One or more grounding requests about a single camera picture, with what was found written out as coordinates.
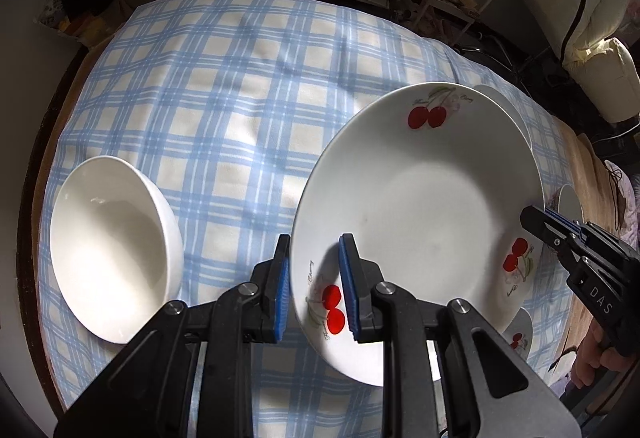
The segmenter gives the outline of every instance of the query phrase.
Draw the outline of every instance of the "blue plaid tablecloth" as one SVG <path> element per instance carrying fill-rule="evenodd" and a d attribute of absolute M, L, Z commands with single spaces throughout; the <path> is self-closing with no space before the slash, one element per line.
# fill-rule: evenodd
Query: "blue plaid tablecloth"
<path fill-rule="evenodd" d="M 51 212 L 85 159 L 116 155 L 155 182 L 184 241 L 179 297 L 216 299 L 247 280 L 290 232 L 322 148 L 366 104 L 425 81 L 488 84 L 530 130 L 546 198 L 571 176 L 552 118 L 489 69 L 388 21 L 312 0 L 161 0 L 138 8 L 86 81 L 60 136 L 41 220 L 42 328 L 70 405 L 119 346 L 76 320 L 56 283 Z M 566 275 L 549 251 L 525 307 L 529 363 L 542 373 L 568 316 Z M 332 370 L 290 317 L 277 346 L 254 345 L 259 437 L 377 437 L 382 391 Z"/>

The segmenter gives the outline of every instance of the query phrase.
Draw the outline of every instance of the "stacked plate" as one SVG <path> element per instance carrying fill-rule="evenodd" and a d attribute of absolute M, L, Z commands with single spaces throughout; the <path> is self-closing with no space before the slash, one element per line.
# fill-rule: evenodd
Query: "stacked plate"
<path fill-rule="evenodd" d="M 383 383 L 382 344 L 354 342 L 345 323 L 344 232 L 385 280 L 435 303 L 464 297 L 500 332 L 529 293 L 542 243 L 519 216 L 544 206 L 542 182 L 522 118 L 496 93 L 397 89 L 356 114 L 318 160 L 296 212 L 290 280 L 303 331 L 341 373 Z"/>

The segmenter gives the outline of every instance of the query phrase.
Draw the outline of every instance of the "cable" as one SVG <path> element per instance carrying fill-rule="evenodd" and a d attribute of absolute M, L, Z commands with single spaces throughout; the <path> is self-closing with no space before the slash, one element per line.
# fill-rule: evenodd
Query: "cable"
<path fill-rule="evenodd" d="M 636 125 L 634 125 L 631 129 L 627 129 L 623 133 L 616 134 L 616 135 L 613 135 L 613 136 L 609 136 L 609 137 L 606 137 L 606 138 L 600 138 L 599 140 L 593 141 L 593 142 L 591 142 L 591 145 L 596 145 L 596 143 L 600 143 L 600 142 L 606 142 L 607 140 L 615 140 L 616 138 L 622 138 L 623 136 L 626 136 L 626 135 L 630 134 L 632 131 L 635 131 L 636 129 L 638 129 L 638 127 L 640 127 L 640 122 L 638 122 Z"/>
<path fill-rule="evenodd" d="M 558 358 L 556 358 L 556 360 L 551 362 L 551 365 L 549 366 L 549 369 L 547 371 L 551 371 L 554 367 L 556 367 L 559 364 L 560 359 L 562 357 L 564 357 L 564 355 L 568 355 L 570 353 L 575 353 L 576 354 L 577 352 L 578 352 L 578 348 L 576 348 L 575 346 L 569 346 L 568 348 L 566 348 L 564 350 L 564 352 L 562 352 L 562 354 Z"/>
<path fill-rule="evenodd" d="M 518 73 L 522 73 L 525 69 L 527 69 L 532 62 L 537 61 L 540 57 L 544 56 L 547 52 L 551 50 L 551 46 L 547 46 L 544 50 L 542 50 L 536 56 L 528 56 L 527 60 L 525 60 L 522 65 L 518 68 Z"/>
<path fill-rule="evenodd" d="M 502 55 L 504 55 L 504 58 L 507 60 L 508 65 L 511 66 L 511 72 L 517 76 L 518 72 L 515 69 L 513 69 L 513 62 L 511 62 L 511 57 L 509 56 L 509 53 L 507 53 L 507 50 L 505 49 L 502 41 L 498 39 L 498 37 L 496 37 L 495 35 L 487 35 L 487 38 L 491 39 L 493 42 L 495 42 L 498 45 L 498 47 L 500 48 L 500 51 L 502 52 Z"/>
<path fill-rule="evenodd" d="M 496 64 L 500 64 L 507 71 L 512 72 L 511 69 L 508 68 L 507 65 L 505 65 L 502 61 L 500 61 L 498 58 L 495 58 L 493 55 L 490 55 L 489 53 L 486 53 L 485 51 L 481 50 L 480 48 L 476 48 L 476 47 L 472 47 L 472 46 L 460 46 L 460 45 L 458 45 L 457 47 L 454 48 L 454 51 L 460 51 L 461 52 L 460 55 L 462 55 L 462 52 L 465 52 L 465 53 L 478 53 L 479 55 L 484 55 L 487 58 L 490 58 Z"/>
<path fill-rule="evenodd" d="M 622 379 L 620 379 L 620 382 L 618 383 L 618 385 L 613 389 L 613 391 L 611 391 L 607 397 L 604 399 L 604 401 L 602 402 L 602 404 L 598 405 L 598 408 L 593 411 L 584 422 L 582 422 L 580 424 L 580 429 L 584 429 L 584 427 L 593 419 L 594 416 L 597 416 L 598 413 L 600 411 L 602 411 L 602 408 L 605 407 L 608 403 L 609 400 L 611 400 L 613 398 L 613 396 L 618 392 L 618 389 L 620 389 L 620 387 L 625 383 L 626 378 L 631 374 L 631 372 L 636 368 L 636 366 L 638 365 L 638 360 L 640 360 L 640 358 L 636 358 L 636 360 L 634 361 L 634 363 L 631 365 L 631 367 L 625 371 L 625 374 L 623 374 Z"/>
<path fill-rule="evenodd" d="M 622 170 L 618 169 L 616 171 L 612 171 L 607 167 L 609 171 L 609 186 L 611 190 L 611 196 L 614 201 L 614 205 L 620 204 L 620 198 L 622 197 L 622 192 L 620 191 L 620 181 L 622 180 Z M 614 228 L 620 230 L 620 213 L 618 209 L 614 209 L 615 215 L 615 225 Z"/>

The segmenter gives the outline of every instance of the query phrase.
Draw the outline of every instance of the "human hand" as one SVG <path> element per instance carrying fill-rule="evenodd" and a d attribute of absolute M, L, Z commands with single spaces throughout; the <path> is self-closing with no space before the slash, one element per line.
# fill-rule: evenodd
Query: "human hand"
<path fill-rule="evenodd" d="M 571 368 L 571 381 L 581 389 L 590 386 L 595 378 L 596 370 L 604 366 L 611 371 L 626 371 L 634 362 L 635 356 L 623 357 L 614 348 L 603 350 L 600 343 L 604 338 L 604 330 L 591 320 L 589 330 L 578 347 L 578 354 Z"/>

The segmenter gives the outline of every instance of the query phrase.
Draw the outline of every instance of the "cherry stem print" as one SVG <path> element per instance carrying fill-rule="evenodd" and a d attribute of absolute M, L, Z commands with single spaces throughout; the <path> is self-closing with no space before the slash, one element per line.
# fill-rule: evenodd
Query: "cherry stem print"
<path fill-rule="evenodd" d="M 309 313 L 309 317 L 316 326 L 324 326 L 324 338 L 329 339 L 329 333 L 337 335 L 344 329 L 346 317 L 340 309 L 337 308 L 342 299 L 340 288 L 335 284 L 329 284 L 324 290 L 322 290 L 322 300 L 306 298 L 306 311 Z M 322 307 L 327 310 L 325 316 L 319 315 L 311 306 L 316 304 L 322 304 Z"/>
<path fill-rule="evenodd" d="M 445 103 L 445 101 L 447 100 L 447 98 L 449 98 L 453 92 L 455 91 L 455 88 L 449 89 L 449 92 L 447 93 L 447 96 L 445 96 L 442 101 L 440 102 L 440 106 L 442 106 L 442 104 Z"/>
<path fill-rule="evenodd" d="M 504 270 L 507 272 L 513 272 L 514 270 L 517 270 L 518 273 L 520 274 L 520 277 L 522 277 L 522 281 L 523 282 L 525 281 L 524 274 L 522 273 L 522 270 L 518 266 L 518 258 L 512 253 L 510 253 L 505 258 L 504 263 L 502 263 L 502 268 L 504 268 Z"/>
<path fill-rule="evenodd" d="M 522 340 L 522 334 L 521 333 L 516 333 L 514 334 L 514 336 L 511 338 L 513 340 L 513 342 L 511 342 L 510 346 L 512 350 L 516 350 L 518 348 L 518 346 L 520 345 L 520 341 Z"/>

